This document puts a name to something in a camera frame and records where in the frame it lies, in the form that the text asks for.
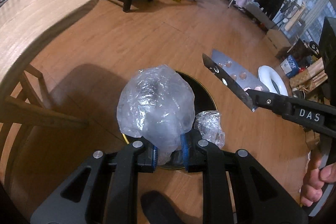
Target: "gold rim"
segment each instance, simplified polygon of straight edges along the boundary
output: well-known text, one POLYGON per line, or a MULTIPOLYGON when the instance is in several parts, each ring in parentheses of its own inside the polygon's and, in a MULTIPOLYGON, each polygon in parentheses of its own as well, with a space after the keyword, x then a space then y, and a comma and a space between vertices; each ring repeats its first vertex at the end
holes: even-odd
MULTIPOLYGON (((206 91, 206 93, 209 95, 209 97, 210 97, 212 103, 213 103, 214 106, 215 106, 215 109, 218 111, 218 108, 217 108, 217 106, 216 106, 216 103, 215 103, 215 101, 213 100, 211 94, 208 92, 208 90, 206 89, 206 87, 202 85, 201 82, 199 82, 195 77, 193 77, 193 76, 191 76, 191 75, 188 75, 188 74, 186 74, 186 73, 184 73, 184 72, 182 72, 182 71, 179 71, 179 70, 175 70, 175 71, 176 71, 177 73, 186 75, 186 76, 190 77, 191 79, 193 79, 194 81, 196 81, 196 82, 197 82, 197 83, 198 83, 198 84, 199 84, 199 85, 206 91)), ((129 141, 128 141, 126 135, 125 135, 124 133, 122 133, 122 135, 123 135, 123 137, 124 137, 125 142, 126 142, 127 144, 129 144, 129 141)), ((162 169, 166 169, 166 170, 182 170, 182 169, 184 169, 184 167, 176 168, 176 169, 164 168, 164 167, 161 167, 161 166, 159 166, 159 167, 162 168, 162 169)))

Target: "screw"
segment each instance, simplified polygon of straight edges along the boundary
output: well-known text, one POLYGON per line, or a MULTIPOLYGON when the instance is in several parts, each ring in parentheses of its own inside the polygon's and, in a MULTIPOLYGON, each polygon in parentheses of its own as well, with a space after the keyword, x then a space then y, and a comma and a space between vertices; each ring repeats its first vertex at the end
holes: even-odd
POLYGON ((132 143, 132 145, 135 148, 139 148, 139 147, 142 147, 143 143, 142 141, 135 141, 134 143, 132 143))
POLYGON ((209 143, 208 143, 207 140, 199 140, 199 141, 198 141, 198 145, 199 145, 199 146, 202 146, 202 147, 207 146, 208 144, 209 144, 209 143))
POLYGON ((247 153, 246 150, 240 149, 240 150, 238 150, 238 155, 245 158, 248 155, 248 153, 247 153))
POLYGON ((101 152, 101 151, 95 151, 94 153, 93 153, 93 157, 95 158, 95 159, 99 159, 99 158, 101 158, 102 156, 103 156, 103 152, 101 152))

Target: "plastic bag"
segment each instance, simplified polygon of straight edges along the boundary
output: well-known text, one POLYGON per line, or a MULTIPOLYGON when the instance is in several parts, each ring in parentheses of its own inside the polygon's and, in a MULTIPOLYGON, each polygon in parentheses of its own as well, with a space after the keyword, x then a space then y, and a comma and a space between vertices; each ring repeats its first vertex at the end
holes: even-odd
POLYGON ((164 165, 170 159, 170 156, 171 156, 172 152, 165 153, 165 152, 162 152, 159 149, 158 152, 157 152, 157 154, 158 154, 157 165, 164 165))
POLYGON ((202 139, 212 142, 222 149, 225 144, 225 133, 221 128, 221 114, 218 111, 198 113, 194 128, 200 131, 202 139))
POLYGON ((120 131, 144 136, 161 153, 171 153, 181 145, 180 135, 192 129, 194 98, 189 84, 168 66, 140 70, 119 99, 120 131))

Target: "white toilet seat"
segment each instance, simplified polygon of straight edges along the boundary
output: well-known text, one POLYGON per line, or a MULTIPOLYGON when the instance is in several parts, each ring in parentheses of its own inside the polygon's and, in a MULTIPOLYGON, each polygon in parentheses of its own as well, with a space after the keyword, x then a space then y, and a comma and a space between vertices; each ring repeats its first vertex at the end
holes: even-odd
POLYGON ((277 72, 273 70, 271 67, 268 66, 260 67, 258 69, 258 78, 266 87, 268 87, 270 92, 278 94, 272 83, 273 80, 278 86, 280 94, 288 96, 285 83, 283 82, 279 74, 277 74, 277 72))

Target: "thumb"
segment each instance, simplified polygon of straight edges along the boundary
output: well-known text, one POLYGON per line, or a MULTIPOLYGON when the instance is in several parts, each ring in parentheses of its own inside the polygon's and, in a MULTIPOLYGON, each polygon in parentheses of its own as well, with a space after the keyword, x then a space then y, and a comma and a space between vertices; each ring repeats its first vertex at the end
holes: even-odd
POLYGON ((336 182, 336 163, 324 167, 320 172, 320 178, 323 182, 336 182))

